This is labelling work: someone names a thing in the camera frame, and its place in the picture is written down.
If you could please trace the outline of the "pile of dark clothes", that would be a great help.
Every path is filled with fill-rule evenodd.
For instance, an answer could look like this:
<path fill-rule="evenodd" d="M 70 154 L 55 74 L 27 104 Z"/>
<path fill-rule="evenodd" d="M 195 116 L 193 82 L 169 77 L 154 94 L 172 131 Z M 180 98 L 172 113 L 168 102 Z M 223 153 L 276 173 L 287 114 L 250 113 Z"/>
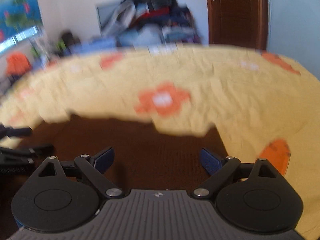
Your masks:
<path fill-rule="evenodd" d="M 100 33 L 120 47 L 201 43 L 191 11 L 177 0 L 121 0 L 108 10 L 97 8 Z"/>

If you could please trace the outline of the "orange plastic bag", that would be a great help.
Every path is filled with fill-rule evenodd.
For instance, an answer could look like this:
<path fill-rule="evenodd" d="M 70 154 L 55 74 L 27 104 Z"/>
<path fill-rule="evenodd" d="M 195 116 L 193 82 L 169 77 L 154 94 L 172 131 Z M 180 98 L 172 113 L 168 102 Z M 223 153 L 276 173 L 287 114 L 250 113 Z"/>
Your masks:
<path fill-rule="evenodd" d="M 22 52 L 15 51 L 9 54 L 6 58 L 6 61 L 6 76 L 21 76 L 31 70 L 31 64 L 28 58 Z"/>

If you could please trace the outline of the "yellow floral bed quilt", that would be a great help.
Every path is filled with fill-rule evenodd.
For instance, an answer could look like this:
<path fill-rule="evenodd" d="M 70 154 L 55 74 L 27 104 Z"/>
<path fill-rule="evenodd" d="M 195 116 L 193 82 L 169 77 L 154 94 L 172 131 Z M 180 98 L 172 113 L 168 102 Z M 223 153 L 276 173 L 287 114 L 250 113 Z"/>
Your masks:
<path fill-rule="evenodd" d="M 319 237 L 319 81 L 293 59 L 228 46 L 99 52 L 27 74 L 1 100 L 9 126 L 73 113 L 170 135 L 216 127 L 229 154 L 271 159 L 303 200 L 298 232 Z"/>

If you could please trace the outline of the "black bag with green item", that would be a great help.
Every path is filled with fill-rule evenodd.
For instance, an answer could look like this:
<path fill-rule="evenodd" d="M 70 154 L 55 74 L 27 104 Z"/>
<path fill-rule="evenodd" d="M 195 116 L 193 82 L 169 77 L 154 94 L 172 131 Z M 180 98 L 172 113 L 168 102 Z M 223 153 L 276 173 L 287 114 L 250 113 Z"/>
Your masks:
<path fill-rule="evenodd" d="M 59 57 L 69 56 L 72 53 L 72 46 L 80 43 L 80 38 L 74 36 L 71 31 L 64 31 L 56 44 L 56 54 Z"/>

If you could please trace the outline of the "blue quilted blanket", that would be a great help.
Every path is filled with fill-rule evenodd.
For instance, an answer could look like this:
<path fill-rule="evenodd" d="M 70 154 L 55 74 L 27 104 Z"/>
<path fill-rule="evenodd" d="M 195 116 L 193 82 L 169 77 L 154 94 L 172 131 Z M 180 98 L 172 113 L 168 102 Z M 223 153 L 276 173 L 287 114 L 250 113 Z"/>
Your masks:
<path fill-rule="evenodd" d="M 115 37 L 100 37 L 70 45 L 65 49 L 66 55 L 84 55 L 100 51 L 115 50 L 117 39 Z"/>

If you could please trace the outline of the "brown wooden door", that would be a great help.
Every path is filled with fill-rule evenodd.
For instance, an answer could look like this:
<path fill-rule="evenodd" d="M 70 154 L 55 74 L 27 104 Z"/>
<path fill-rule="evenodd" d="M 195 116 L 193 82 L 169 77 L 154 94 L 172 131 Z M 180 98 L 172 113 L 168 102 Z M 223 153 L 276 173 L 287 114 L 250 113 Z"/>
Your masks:
<path fill-rule="evenodd" d="M 265 50 L 268 0 L 207 0 L 210 44 Z"/>

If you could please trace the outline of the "lotus flower wall poster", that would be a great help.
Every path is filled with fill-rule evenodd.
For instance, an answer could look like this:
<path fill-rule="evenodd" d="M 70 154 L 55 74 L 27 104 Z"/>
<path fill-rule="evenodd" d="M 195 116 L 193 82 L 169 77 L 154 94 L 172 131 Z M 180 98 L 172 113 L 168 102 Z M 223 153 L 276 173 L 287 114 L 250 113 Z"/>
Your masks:
<path fill-rule="evenodd" d="M 38 0 L 1 0 L 1 53 L 41 32 Z"/>

